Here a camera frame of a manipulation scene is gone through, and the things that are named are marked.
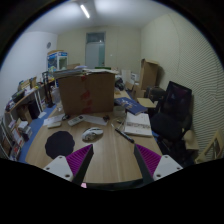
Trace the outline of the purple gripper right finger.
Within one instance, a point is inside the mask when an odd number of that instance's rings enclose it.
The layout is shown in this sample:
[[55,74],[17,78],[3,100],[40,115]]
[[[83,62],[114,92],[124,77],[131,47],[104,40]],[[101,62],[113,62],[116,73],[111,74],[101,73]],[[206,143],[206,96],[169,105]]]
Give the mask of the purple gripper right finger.
[[144,184],[160,180],[182,169],[182,166],[169,155],[160,156],[139,144],[134,145],[134,155],[138,162]]

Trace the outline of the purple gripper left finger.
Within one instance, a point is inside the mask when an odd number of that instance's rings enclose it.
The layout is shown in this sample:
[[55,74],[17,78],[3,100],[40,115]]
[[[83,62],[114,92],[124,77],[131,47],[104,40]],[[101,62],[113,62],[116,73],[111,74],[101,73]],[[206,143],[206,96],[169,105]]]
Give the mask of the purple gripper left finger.
[[59,155],[45,166],[44,170],[67,181],[81,185],[93,154],[93,145],[90,144],[68,156]]

